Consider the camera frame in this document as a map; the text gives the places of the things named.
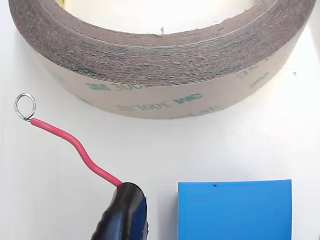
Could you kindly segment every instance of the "blue foam block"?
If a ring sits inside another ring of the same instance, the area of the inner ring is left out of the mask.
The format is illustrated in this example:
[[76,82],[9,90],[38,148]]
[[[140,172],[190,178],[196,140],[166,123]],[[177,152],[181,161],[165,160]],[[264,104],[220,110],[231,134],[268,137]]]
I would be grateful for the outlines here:
[[291,180],[180,182],[179,240],[291,240]]

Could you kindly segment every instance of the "double-sided tape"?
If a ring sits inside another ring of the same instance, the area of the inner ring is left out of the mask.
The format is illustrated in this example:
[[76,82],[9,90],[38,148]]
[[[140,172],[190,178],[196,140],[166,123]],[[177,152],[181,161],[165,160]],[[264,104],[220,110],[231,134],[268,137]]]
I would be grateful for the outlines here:
[[174,119],[225,109],[284,65],[316,0],[260,0],[203,29],[133,34],[97,27],[55,0],[9,0],[25,40],[80,99],[130,117]]

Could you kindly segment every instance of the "black object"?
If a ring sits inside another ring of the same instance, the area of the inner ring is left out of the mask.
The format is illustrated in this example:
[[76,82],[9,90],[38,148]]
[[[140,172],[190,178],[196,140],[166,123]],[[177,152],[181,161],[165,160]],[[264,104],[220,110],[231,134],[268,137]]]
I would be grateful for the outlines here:
[[142,190],[131,182],[114,192],[91,240],[146,240],[147,201]]

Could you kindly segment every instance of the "white surface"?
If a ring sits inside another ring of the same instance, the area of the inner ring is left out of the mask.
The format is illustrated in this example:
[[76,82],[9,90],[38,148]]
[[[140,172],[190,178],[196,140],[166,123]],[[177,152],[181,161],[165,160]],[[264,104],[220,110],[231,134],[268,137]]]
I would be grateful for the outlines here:
[[178,33],[221,23],[258,0],[66,0],[77,18],[115,31],[136,34]]
[[66,141],[22,121],[14,100],[76,136],[102,168],[147,195],[149,240],[175,240],[177,183],[293,180],[293,240],[320,233],[320,2],[290,60],[266,86],[223,111],[175,120],[129,118],[64,90],[0,1],[0,239],[89,240],[114,187]]

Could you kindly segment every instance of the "red insulated wire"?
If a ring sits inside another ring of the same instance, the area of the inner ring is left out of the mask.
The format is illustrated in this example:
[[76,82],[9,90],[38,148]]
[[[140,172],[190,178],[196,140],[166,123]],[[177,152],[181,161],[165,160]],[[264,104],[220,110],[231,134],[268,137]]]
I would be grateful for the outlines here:
[[60,138],[63,138],[64,140],[67,140],[69,143],[71,143],[76,150],[78,151],[78,153],[80,154],[81,158],[83,159],[84,163],[88,166],[88,168],[90,168],[94,173],[98,174],[100,177],[104,178],[105,180],[107,180],[108,182],[112,183],[113,185],[115,185],[116,187],[119,187],[122,182],[117,179],[115,176],[112,176],[110,173],[106,172],[105,170],[103,170],[102,168],[98,167],[89,157],[89,155],[87,154],[85,148],[82,146],[82,144],[78,141],[78,139],[76,139],[74,136],[72,136],[71,134],[56,128],[55,126],[52,126],[44,121],[38,120],[36,118],[32,118],[31,119],[31,124],[41,128],[43,130],[48,131],[49,133],[52,133]]

